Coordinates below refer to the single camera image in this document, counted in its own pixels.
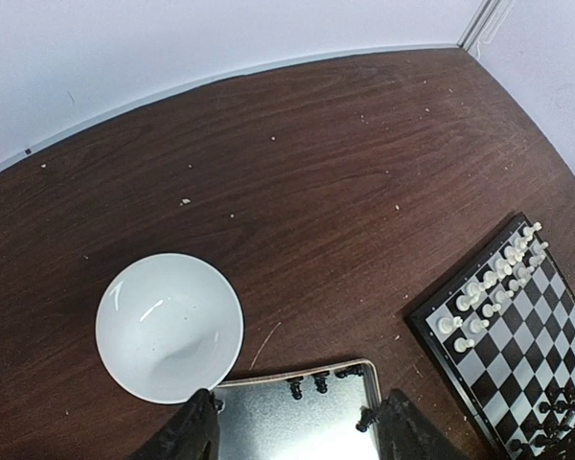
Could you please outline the black grey chessboard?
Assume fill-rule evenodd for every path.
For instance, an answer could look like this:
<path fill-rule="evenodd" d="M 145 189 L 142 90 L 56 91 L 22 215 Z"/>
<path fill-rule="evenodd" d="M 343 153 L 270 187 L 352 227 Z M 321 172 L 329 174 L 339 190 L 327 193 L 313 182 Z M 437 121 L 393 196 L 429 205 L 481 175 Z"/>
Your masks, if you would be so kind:
<path fill-rule="evenodd" d="M 504 459 L 575 458 L 575 296 L 524 214 L 407 323 Z"/>

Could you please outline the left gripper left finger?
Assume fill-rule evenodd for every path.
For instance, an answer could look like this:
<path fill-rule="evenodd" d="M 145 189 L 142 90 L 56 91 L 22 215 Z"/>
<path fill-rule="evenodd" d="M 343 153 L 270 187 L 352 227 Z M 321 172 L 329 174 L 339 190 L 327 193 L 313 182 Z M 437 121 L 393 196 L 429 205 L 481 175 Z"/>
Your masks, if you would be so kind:
<path fill-rule="evenodd" d="M 219 439 L 214 395 L 199 389 L 126 459 L 214 460 L 219 458 Z"/>

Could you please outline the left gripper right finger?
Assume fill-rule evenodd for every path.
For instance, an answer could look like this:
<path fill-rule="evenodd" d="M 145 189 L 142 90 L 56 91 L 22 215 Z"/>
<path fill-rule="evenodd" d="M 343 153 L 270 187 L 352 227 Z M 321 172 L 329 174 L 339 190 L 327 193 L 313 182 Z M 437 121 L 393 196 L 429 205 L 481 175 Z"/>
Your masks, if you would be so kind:
<path fill-rule="evenodd" d="M 380 459 L 465 458 L 400 389 L 390 391 L 377 414 Z"/>

